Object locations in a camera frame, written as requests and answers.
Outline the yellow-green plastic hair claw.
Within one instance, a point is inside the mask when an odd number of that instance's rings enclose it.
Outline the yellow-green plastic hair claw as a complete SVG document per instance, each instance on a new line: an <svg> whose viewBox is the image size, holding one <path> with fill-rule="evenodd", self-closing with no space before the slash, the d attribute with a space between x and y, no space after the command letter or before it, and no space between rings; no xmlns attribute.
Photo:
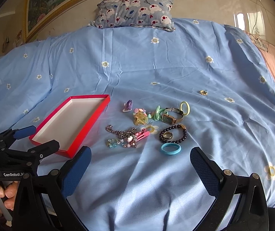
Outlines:
<svg viewBox="0 0 275 231"><path fill-rule="evenodd" d="M146 110L142 108L135 108L133 111L133 123L134 125L147 125L148 124L148 115Z"/></svg>

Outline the yellow hair elastic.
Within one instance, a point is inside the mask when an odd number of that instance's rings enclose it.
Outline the yellow hair elastic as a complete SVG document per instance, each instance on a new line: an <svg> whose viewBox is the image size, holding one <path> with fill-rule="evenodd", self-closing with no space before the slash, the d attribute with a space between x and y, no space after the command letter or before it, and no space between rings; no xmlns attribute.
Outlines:
<svg viewBox="0 0 275 231"><path fill-rule="evenodd" d="M190 105L187 101L182 101L180 103L180 110L183 112L183 116L187 116L190 114Z"/></svg>

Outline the red jewelry box tray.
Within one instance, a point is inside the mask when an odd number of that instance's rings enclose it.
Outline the red jewelry box tray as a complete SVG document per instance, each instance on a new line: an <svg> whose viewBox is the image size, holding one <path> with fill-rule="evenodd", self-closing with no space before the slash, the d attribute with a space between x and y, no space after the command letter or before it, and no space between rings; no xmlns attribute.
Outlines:
<svg viewBox="0 0 275 231"><path fill-rule="evenodd" d="M56 140L58 155L73 158L83 140L110 102L110 96L70 96L51 112L29 137L34 145Z"/></svg>

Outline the blue hair elastic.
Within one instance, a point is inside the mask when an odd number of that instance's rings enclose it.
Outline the blue hair elastic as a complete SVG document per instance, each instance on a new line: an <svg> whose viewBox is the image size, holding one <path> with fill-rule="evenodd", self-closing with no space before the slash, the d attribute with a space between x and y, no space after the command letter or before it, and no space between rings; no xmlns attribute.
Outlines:
<svg viewBox="0 0 275 231"><path fill-rule="evenodd" d="M181 146L177 143L164 143L160 147L160 151L165 155L176 155L181 152Z"/></svg>

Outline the pink hair clip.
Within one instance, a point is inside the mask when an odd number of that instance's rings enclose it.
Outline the pink hair clip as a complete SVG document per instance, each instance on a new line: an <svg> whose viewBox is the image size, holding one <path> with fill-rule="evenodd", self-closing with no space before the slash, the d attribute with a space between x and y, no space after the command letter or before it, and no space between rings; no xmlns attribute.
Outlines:
<svg viewBox="0 0 275 231"><path fill-rule="evenodd" d="M144 138L147 138L149 135L150 135L150 132L146 128L143 128L140 132L137 132L134 135L134 138L136 141L140 141Z"/></svg>

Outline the light blue floral bedsheet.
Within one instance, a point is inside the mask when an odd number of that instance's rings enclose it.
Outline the light blue floral bedsheet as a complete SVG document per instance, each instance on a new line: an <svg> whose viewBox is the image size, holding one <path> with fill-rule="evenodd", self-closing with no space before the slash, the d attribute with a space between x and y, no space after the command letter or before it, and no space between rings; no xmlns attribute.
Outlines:
<svg viewBox="0 0 275 231"><path fill-rule="evenodd" d="M110 96L70 197L91 230L193 229L212 199L189 161L195 146L259 174L275 208L275 78L260 50L228 25L175 26L85 27L0 57L0 132L38 126L70 96Z"/></svg>

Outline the gold square wristwatch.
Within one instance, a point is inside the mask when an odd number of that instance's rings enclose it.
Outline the gold square wristwatch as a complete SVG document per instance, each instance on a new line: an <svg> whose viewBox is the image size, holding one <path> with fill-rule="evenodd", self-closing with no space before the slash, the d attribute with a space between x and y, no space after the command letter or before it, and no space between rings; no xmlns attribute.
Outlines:
<svg viewBox="0 0 275 231"><path fill-rule="evenodd" d="M173 116L171 115L171 113L175 113L178 116L177 117ZM175 125L182 122L183 118L184 118L184 112L182 110L171 107L171 108L164 109L161 120L163 123L166 123L169 125Z"/></svg>

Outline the grey patterned pillow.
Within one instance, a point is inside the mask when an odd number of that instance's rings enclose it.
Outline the grey patterned pillow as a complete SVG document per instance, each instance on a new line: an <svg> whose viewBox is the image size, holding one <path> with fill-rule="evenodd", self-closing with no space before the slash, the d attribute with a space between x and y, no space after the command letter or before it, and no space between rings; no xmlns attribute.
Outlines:
<svg viewBox="0 0 275 231"><path fill-rule="evenodd" d="M173 4L174 0L103 0L90 25L99 29L149 27L173 32Z"/></svg>

